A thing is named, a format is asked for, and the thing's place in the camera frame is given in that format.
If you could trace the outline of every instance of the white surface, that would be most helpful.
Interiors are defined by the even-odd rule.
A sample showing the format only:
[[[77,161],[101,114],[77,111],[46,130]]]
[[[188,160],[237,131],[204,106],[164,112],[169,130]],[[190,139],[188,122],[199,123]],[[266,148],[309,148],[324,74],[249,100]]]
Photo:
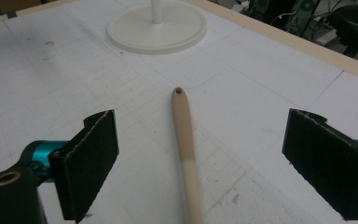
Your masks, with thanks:
[[[79,0],[0,23],[0,171],[37,139],[65,140],[86,116],[114,108],[120,155],[82,223],[185,223],[171,94],[190,102],[206,223],[345,222],[289,165],[290,107],[358,138],[358,77],[229,21],[193,48],[123,52],[109,20],[149,1]],[[48,222],[55,188],[39,187]]]
[[[107,25],[107,33],[119,48],[154,55],[193,47],[206,30],[206,20],[195,8],[154,1],[119,13]]]

